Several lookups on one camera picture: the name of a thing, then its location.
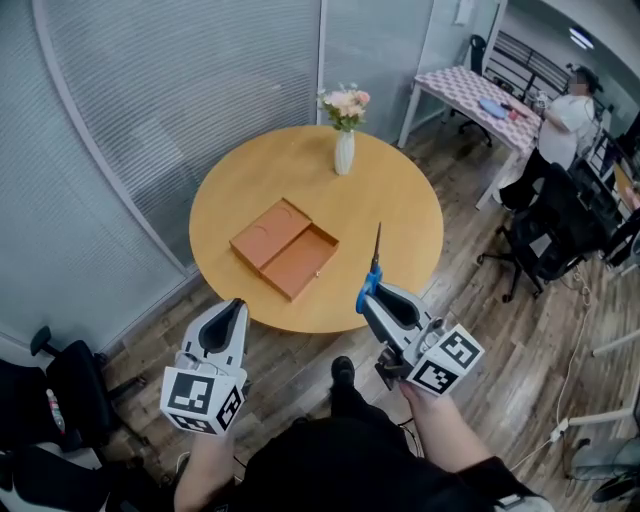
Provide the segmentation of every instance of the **person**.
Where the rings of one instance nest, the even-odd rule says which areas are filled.
[[[600,80],[588,68],[579,67],[569,81],[569,94],[557,98],[543,111],[537,147],[518,181],[500,189],[500,200],[510,210],[527,208],[536,191],[534,183],[544,177],[553,163],[564,170],[571,166],[576,154],[584,154],[597,132],[593,95]]]
[[[331,374],[331,417],[294,421],[249,460],[238,486],[232,436],[196,434],[176,488],[176,512],[481,512],[514,503],[552,510],[491,455],[451,398],[401,384],[422,459],[410,451],[403,430],[355,389],[349,358],[337,358]]]

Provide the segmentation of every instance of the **white table leg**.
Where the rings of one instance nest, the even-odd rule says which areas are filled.
[[[516,150],[511,152],[509,158],[507,158],[507,161],[502,165],[495,178],[493,178],[491,185],[489,185],[487,190],[484,191],[484,194],[482,194],[480,200],[476,203],[476,209],[480,210],[485,204],[487,204],[487,201],[491,197],[491,194],[493,194],[493,191],[497,190],[498,185],[500,185],[502,179],[509,173],[513,165],[518,161],[518,156],[519,153]]]
[[[630,334],[627,334],[626,336],[623,336],[622,338],[618,338],[617,340],[612,341],[611,343],[604,345],[600,348],[597,348],[595,350],[593,350],[591,352],[591,355],[593,357],[598,357],[602,354],[605,354],[607,352],[610,352],[611,350],[615,350],[618,347],[622,346],[622,345],[626,345],[627,343],[631,343],[632,341],[635,341],[636,339],[640,338],[640,329],[638,329],[637,331],[633,331]]]
[[[411,99],[409,100],[409,106],[407,107],[407,113],[404,116],[404,123],[402,123],[402,130],[400,130],[400,138],[398,139],[398,147],[402,149],[407,144],[407,138],[411,131],[411,124],[413,123],[413,117],[416,115],[416,109],[418,103],[420,103],[420,94],[422,89],[413,84],[413,92],[411,93]]]
[[[619,409],[617,411],[603,412],[602,414],[592,414],[591,416],[577,416],[569,418],[570,427],[580,427],[582,425],[595,425],[597,423],[607,423],[618,421],[633,416],[633,407]]]

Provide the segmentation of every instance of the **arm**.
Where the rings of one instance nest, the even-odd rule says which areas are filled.
[[[174,497],[176,512],[198,512],[233,479],[233,436],[196,434]]]
[[[457,473],[492,457],[451,397],[436,398],[406,382],[400,386],[409,401],[422,449],[431,462]]]
[[[562,121],[559,116],[551,112],[551,110],[545,110],[542,113],[542,117],[549,121],[553,125],[553,127],[560,133],[571,133],[571,130],[567,128],[567,125],[564,124],[564,121]]]

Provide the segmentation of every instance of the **wooden floor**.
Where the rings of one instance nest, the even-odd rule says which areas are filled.
[[[508,289],[512,269],[495,261],[479,267],[476,256],[487,249],[504,248],[494,230],[508,221],[508,214],[493,201],[480,212],[474,204],[506,160],[506,149],[487,148],[478,133],[464,137],[446,133],[445,142],[435,151],[430,140],[429,128],[424,129],[412,136],[405,151],[433,185],[445,223],[444,249],[425,287],[424,300],[433,315],[446,317],[449,325],[461,323],[485,347],[482,368],[469,376],[454,396],[479,436],[511,467],[547,440],[555,426],[558,396],[583,322],[583,340],[560,418],[631,403],[637,377],[634,369],[637,373],[640,368],[640,343],[598,359],[590,357],[590,350],[640,327],[640,272],[620,279],[611,276],[597,259],[583,264],[582,275],[592,290],[589,309],[577,291],[560,282],[534,300],[526,278],[514,301],[503,304],[501,297]],[[384,268],[384,254],[381,264]],[[565,282],[569,287],[578,286],[571,276],[565,277]],[[145,450],[143,456],[156,478],[172,475],[178,456],[190,445],[188,435],[174,429],[158,411],[163,369],[172,363],[189,322],[217,300],[206,284],[196,286],[157,322],[125,342],[125,349],[106,368],[109,387],[139,372],[145,372],[149,379],[146,388],[119,404],[119,411],[151,440],[154,450]],[[298,416],[327,414],[329,367],[341,354],[356,364],[356,386],[368,401],[382,407],[395,421],[409,418],[404,400],[388,393],[373,370],[380,350],[368,328],[345,334],[304,335],[254,323],[244,365],[254,386],[237,422],[238,458],[248,460]],[[598,442],[635,433],[632,421],[569,429],[566,463],[571,446],[582,437]],[[621,504],[599,507],[590,503],[597,483],[570,483],[564,478],[562,447],[562,442],[545,447],[518,468],[517,476],[559,511],[623,510]],[[117,433],[105,450],[113,459],[135,453],[139,453],[139,446],[124,432]],[[237,473],[242,474],[239,465]]]

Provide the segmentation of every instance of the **desk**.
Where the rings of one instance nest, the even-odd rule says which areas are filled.
[[[627,190],[630,190],[631,194],[633,194],[636,199],[640,200],[640,197],[638,196],[638,194],[633,192],[633,183],[631,183],[631,180],[629,179],[629,176],[627,176],[627,173],[624,172],[622,167],[620,167],[620,164],[613,164],[613,172],[615,174],[616,186],[618,187],[618,194],[620,195],[620,199],[622,199],[622,202],[627,207],[629,212],[633,213],[634,211],[636,211],[636,206],[635,204],[633,204],[633,201],[627,194]]]
[[[336,139],[328,126],[267,133],[225,156],[198,190],[189,222],[195,261],[218,295],[247,301],[258,322],[305,333],[364,326],[355,304],[380,221],[385,281],[419,293],[438,263],[442,212],[422,172],[398,150],[358,132],[351,172],[337,176]],[[293,302],[254,274],[229,246],[282,197],[340,241],[320,276]]]
[[[534,148],[535,137],[540,128],[540,117],[509,93],[473,71],[469,71],[462,66],[440,69],[414,78],[411,101],[409,102],[402,131],[400,132],[400,139],[398,140],[399,148],[403,148],[407,143],[413,117],[423,91],[444,101],[451,108],[459,110],[511,149],[509,158],[507,158],[507,161],[502,165],[487,190],[476,203],[476,208],[480,209],[498,188],[500,182],[509,173],[518,158],[529,158]],[[518,117],[516,121],[497,119],[480,107],[478,100],[481,98],[492,99],[498,104],[510,103],[516,105],[517,109],[525,112],[528,118]],[[448,112],[445,112],[445,121],[448,117]]]

